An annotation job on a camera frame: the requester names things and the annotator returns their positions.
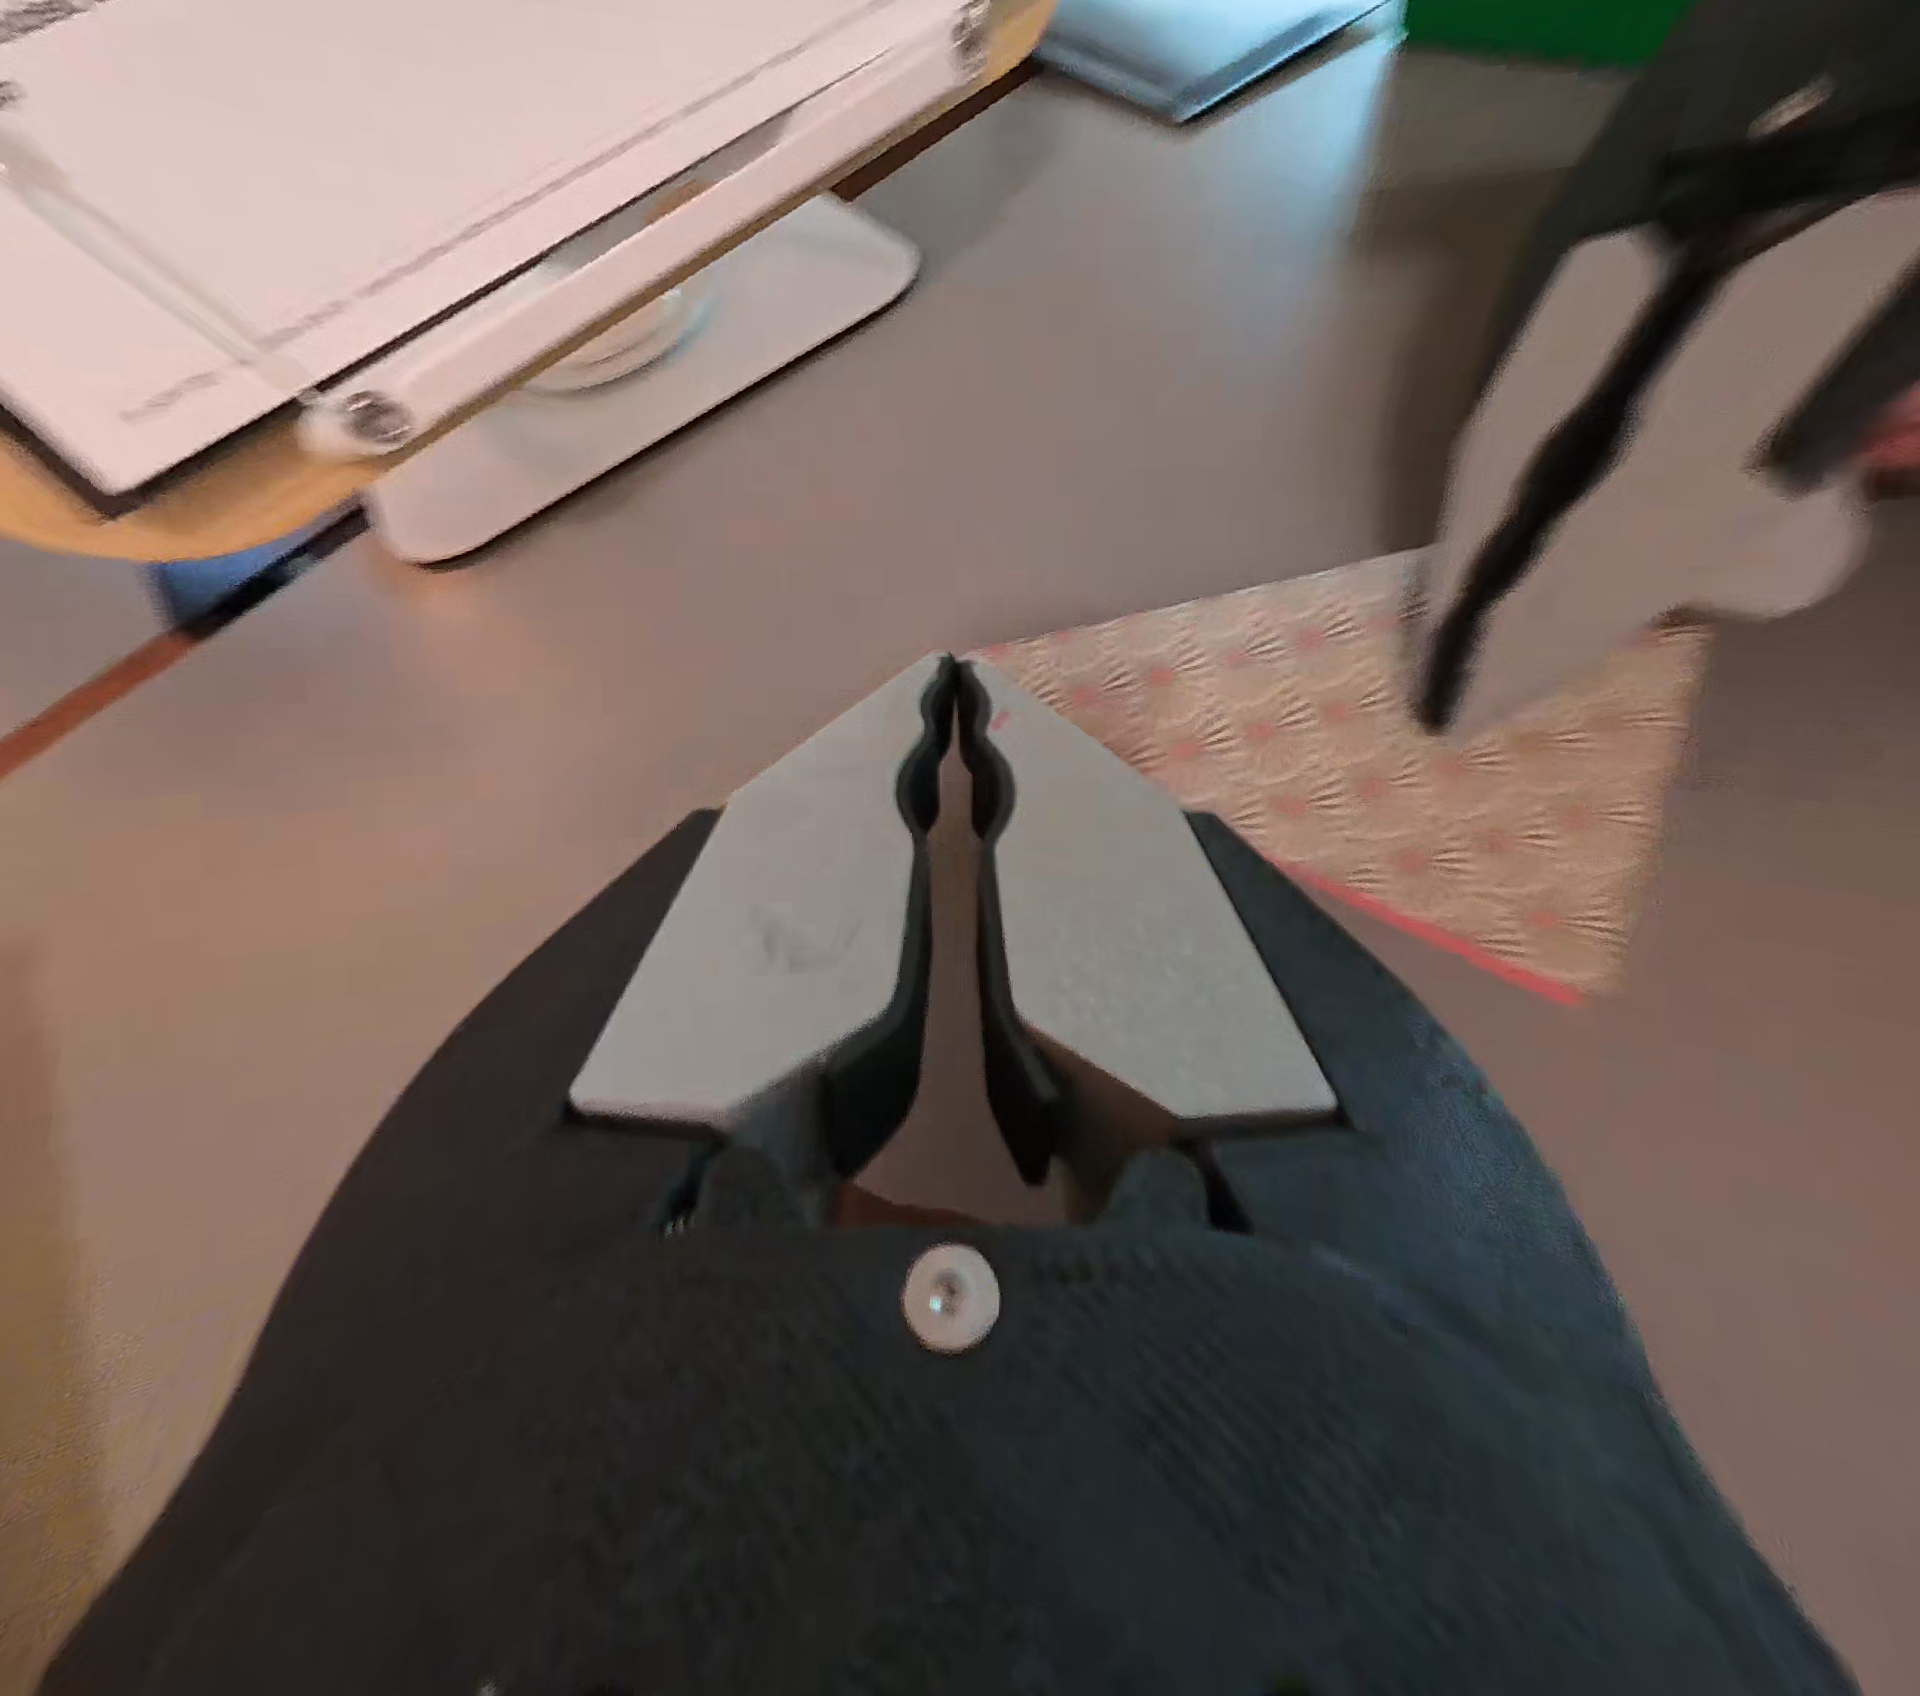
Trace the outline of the white document stand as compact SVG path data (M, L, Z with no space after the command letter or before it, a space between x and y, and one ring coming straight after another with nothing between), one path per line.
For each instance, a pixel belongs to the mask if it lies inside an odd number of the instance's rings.
M934 107L824 170L811 191L713 243L624 317L523 366L498 397L421 443L377 460L318 460L272 427L103 516L3 436L3 539L110 564L188 564L369 504L376 534L404 564L447 564L496 541L894 305L918 275L918 249L869 221L853 196L1007 95L1032 67L1055 4L990 0L971 21L964 79Z

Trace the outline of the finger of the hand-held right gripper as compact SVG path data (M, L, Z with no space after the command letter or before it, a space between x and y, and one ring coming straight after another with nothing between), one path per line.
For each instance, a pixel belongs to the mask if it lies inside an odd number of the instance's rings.
M1713 240L1627 226L1552 261L1456 446L1412 684L1428 734L1489 718L1499 611L1611 474L1648 383L1709 303Z
M1895 191L1713 257L1713 303L1648 383L1611 474L1498 614L1489 718L1447 737L1512 718L1676 613L1779 620L1851 578L1860 473L1841 460L1800 488L1762 455L1916 280L1916 191Z

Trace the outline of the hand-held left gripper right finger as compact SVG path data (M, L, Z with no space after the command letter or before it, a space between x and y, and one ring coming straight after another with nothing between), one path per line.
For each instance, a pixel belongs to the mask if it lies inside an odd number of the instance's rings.
M1337 1119L1337 1091L1175 800L986 662L955 674L978 844L986 1099L1028 1185Z

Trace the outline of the small blue object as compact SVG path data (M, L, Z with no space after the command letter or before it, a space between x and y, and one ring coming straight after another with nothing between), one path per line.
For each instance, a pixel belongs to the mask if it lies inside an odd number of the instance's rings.
M274 541L220 557L176 558L143 569L166 630L206 642L274 593L300 579L349 541L367 534L362 504L344 504L318 522Z

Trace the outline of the patterned origami paper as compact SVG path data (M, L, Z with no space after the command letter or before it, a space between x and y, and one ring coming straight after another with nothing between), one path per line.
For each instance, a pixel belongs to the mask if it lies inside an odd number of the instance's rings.
M1515 987L1618 986L1713 632L1678 620L1466 739L1405 706L1405 551L988 644L990 663L1291 879Z

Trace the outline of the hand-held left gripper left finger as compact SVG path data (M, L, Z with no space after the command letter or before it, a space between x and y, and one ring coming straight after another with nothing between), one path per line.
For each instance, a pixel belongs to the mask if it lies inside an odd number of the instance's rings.
M955 674L922 656L727 800L572 1082L575 1113L754 1147L810 1187L899 1131Z

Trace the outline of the grey flat folder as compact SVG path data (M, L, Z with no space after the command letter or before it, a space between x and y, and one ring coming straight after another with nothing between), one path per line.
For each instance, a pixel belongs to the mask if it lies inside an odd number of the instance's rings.
M1163 124L1191 124L1387 2L1056 0L1032 56Z

